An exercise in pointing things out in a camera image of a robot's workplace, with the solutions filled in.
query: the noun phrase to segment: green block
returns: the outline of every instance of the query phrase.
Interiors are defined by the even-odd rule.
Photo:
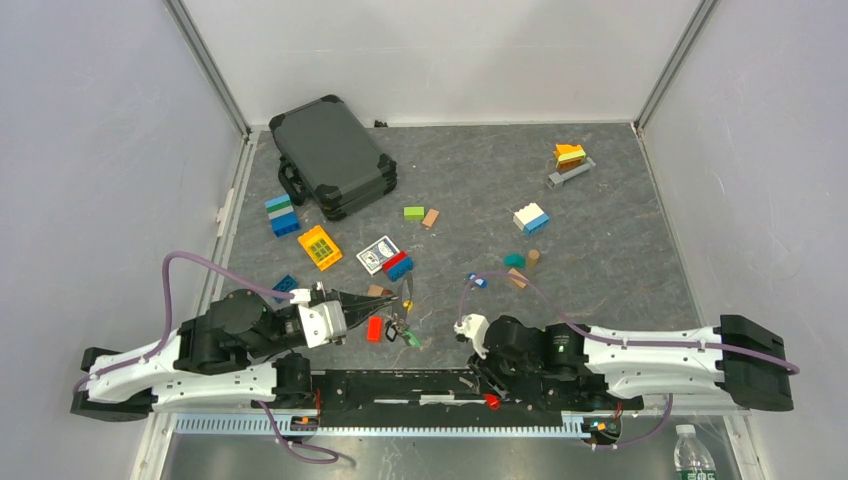
[[[272,205],[270,207],[265,208],[265,211],[267,211],[268,213],[274,213],[281,208],[288,207],[289,205],[291,205],[291,200],[286,200],[285,202],[278,203],[276,205]]]
[[[520,253],[510,253],[504,259],[507,267],[524,268],[524,257]]]
[[[403,207],[403,218],[412,220],[424,220],[424,207]]]

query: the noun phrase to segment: metal corner post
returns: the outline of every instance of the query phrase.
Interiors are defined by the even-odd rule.
[[[174,18],[174,23],[177,24],[180,32],[182,32],[186,43],[191,49],[191,53],[197,59],[197,62],[200,64],[200,68],[203,70],[203,73],[206,75],[206,78],[209,80],[209,83],[212,85],[212,88],[221,100],[221,104],[224,106],[224,110],[227,111],[230,121],[233,122],[236,130],[238,130],[242,137],[246,140],[250,135],[250,125],[241,113],[235,98],[233,98],[233,94],[230,92],[230,89],[227,87],[227,83],[224,81],[224,77],[218,70],[218,66],[215,65],[215,61],[212,59],[212,54],[209,53],[209,49],[206,48],[206,43],[203,42],[203,37],[200,36],[197,26],[195,26],[194,21],[192,21],[191,15],[185,6],[185,3],[183,3],[182,0],[163,1],[165,6],[168,8],[168,11],[171,12],[171,16]]]
[[[683,31],[683,35],[681,35],[680,40],[677,42],[677,46],[674,47],[671,57],[669,57],[660,77],[657,79],[654,89],[651,90],[645,106],[642,107],[642,111],[639,112],[639,116],[633,122],[633,126],[637,132],[644,129],[650,121],[660,100],[662,100],[666,90],[668,90],[669,85],[671,85],[672,80],[677,75],[680,65],[689,54],[692,44],[695,43],[698,35],[700,35],[701,30],[707,23],[707,20],[709,20],[717,3],[718,0],[701,0],[698,4],[695,13],[692,14],[692,18],[689,20],[689,24],[686,25],[686,29]]]

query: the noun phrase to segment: green bottle label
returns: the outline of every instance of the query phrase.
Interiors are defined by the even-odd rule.
[[[681,470],[680,480],[718,480],[715,470]]]

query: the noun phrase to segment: red lego brick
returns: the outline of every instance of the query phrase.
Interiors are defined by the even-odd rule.
[[[368,319],[368,332],[365,339],[371,343],[380,343],[383,336],[383,317],[371,317]]]
[[[383,264],[383,271],[388,273],[390,268],[397,265],[404,258],[406,258],[406,252],[401,250],[400,253],[398,253],[394,257],[390,258],[388,262]]]

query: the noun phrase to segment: small blue and white toy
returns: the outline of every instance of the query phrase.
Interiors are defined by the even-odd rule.
[[[471,279],[474,278],[475,275],[477,275],[477,274],[474,273],[474,272],[469,273],[468,274],[468,281],[470,282]],[[486,288],[486,285],[488,285],[489,282],[487,282],[485,278],[478,278],[478,279],[474,280],[474,284],[477,285],[480,288]]]
[[[512,221],[524,232],[524,235],[529,236],[545,228],[550,218],[538,205],[531,203],[515,212]]]

